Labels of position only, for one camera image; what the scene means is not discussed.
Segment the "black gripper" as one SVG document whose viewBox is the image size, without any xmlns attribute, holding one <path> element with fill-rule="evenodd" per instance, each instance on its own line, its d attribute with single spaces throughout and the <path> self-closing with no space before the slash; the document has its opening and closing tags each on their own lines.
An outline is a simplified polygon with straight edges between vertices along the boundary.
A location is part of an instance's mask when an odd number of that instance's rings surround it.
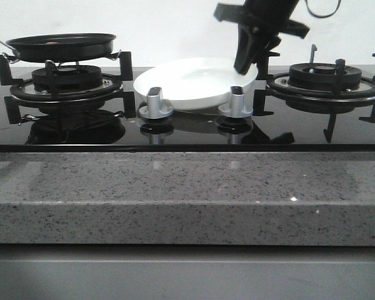
<svg viewBox="0 0 375 300">
<path fill-rule="evenodd" d="M 238 44 L 234 68 L 246 75 L 266 53 L 281 43 L 279 33 L 305 38 L 309 28 L 293 21 L 297 1 L 245 1 L 242 5 L 219 3 L 214 17 L 238 25 Z"/>
</svg>

